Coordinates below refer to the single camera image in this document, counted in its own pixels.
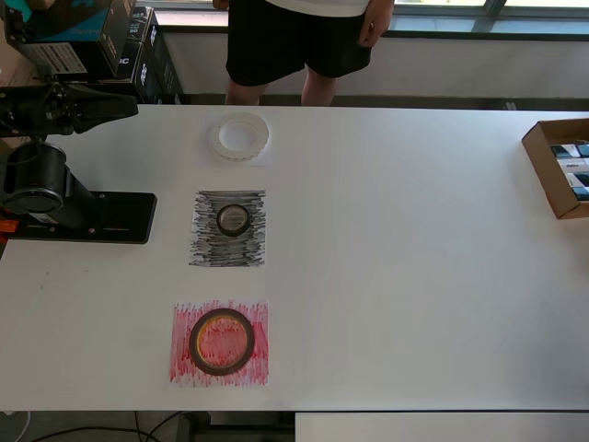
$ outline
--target open cardboard box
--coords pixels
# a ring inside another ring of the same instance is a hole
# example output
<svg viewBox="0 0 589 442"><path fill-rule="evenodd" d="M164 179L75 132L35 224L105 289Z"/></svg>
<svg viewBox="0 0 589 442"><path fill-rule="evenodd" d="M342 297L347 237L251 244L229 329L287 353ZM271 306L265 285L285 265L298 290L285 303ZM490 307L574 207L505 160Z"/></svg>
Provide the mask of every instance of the open cardboard box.
<svg viewBox="0 0 589 442"><path fill-rule="evenodd" d="M582 140L589 141L589 119L539 122L522 141L554 215L559 219L589 216L589 201L577 200L550 146Z"/></svg>

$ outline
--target red scribbled paper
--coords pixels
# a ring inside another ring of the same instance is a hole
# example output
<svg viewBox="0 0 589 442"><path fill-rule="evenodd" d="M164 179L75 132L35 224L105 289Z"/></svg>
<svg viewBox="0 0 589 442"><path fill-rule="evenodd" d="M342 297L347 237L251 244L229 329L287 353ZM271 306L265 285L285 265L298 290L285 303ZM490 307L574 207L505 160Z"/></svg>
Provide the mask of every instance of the red scribbled paper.
<svg viewBox="0 0 589 442"><path fill-rule="evenodd" d="M232 308L248 318L254 329L254 352L248 363L236 373L211 376L192 363L191 331L196 321L216 308ZM209 301L204 304L177 304L174 309L172 351L169 358L169 380L183 387L247 386L268 383L268 303Z"/></svg>

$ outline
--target orange part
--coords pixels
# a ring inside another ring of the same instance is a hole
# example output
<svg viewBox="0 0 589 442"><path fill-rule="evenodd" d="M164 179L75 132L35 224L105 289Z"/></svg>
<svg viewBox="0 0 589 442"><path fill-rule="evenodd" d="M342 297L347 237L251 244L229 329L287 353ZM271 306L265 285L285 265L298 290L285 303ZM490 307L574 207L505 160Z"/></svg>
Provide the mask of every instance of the orange part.
<svg viewBox="0 0 589 442"><path fill-rule="evenodd" d="M0 219L0 233L15 233L18 229L18 221L14 219Z"/></svg>

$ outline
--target cable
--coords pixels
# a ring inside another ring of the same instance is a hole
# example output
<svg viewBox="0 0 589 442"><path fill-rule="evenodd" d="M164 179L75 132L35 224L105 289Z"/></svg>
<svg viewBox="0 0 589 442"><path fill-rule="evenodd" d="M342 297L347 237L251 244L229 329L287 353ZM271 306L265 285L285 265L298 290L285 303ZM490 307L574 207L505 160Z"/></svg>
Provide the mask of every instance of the cable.
<svg viewBox="0 0 589 442"><path fill-rule="evenodd" d="M154 436L148 435L145 431L136 430L134 428L115 428L110 426L79 426L77 428L71 428L69 430L58 431L57 433L51 433L50 435L45 435L41 437L37 437L36 439L31 440L31 442L41 442L42 440L49 439L51 437L67 435L69 433L75 433L77 431L89 431L89 430L100 430L100 431L115 431L115 432L123 432L123 433L137 433L147 436L147 439L152 439L154 442L161 442Z"/></svg>
<svg viewBox="0 0 589 442"><path fill-rule="evenodd" d="M149 432L149 437L152 437L152 434L155 433L159 429L160 426L162 426L163 424L165 424L167 421L169 421L171 419L174 419L176 416L178 416L181 413L182 412L175 412L175 413L171 414L170 416L168 416L166 419L164 419L162 422L160 422L159 424L157 424L154 427L154 429Z"/></svg>
<svg viewBox="0 0 589 442"><path fill-rule="evenodd" d="M141 439L141 430L139 429L139 416L137 415L137 412L133 412L133 414L135 415L135 429L137 430L137 437L139 438L139 442L144 442L144 440Z"/></svg>
<svg viewBox="0 0 589 442"><path fill-rule="evenodd" d="M20 432L20 435L18 435L18 437L16 438L15 442L18 442L20 439L22 439L22 437L25 435L25 433L27 433L27 430L29 429L29 425L30 425L30 412L27 412L27 422L25 423L25 426L22 427L22 431Z"/></svg>
<svg viewBox="0 0 589 442"><path fill-rule="evenodd" d="M4 117L5 117L5 115L3 115L0 118L0 124L2 124L3 126L7 127L8 129L10 129L13 134L19 135L19 134L23 134L25 132L23 130L17 129L15 126L13 126L12 124L10 124L9 122L6 122L6 120L4 119Z"/></svg>
<svg viewBox="0 0 589 442"><path fill-rule="evenodd" d="M27 163L30 163L31 161L34 161L35 159L37 159L39 157L39 155L40 155L40 140L31 140L28 143L35 143L35 147L37 149L37 152L35 152L35 155L33 155L31 158L23 159L21 161L8 161L8 162L6 162L6 164L8 166L20 166L22 164L27 164Z"/></svg>

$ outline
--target white shirt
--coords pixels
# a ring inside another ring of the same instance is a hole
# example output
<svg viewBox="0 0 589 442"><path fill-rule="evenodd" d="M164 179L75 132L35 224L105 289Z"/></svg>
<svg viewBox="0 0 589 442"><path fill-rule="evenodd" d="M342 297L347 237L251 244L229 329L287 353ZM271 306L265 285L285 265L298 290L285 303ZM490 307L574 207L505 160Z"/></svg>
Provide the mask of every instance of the white shirt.
<svg viewBox="0 0 589 442"><path fill-rule="evenodd" d="M321 17L356 17L366 10L369 0L266 0L268 3Z"/></svg>

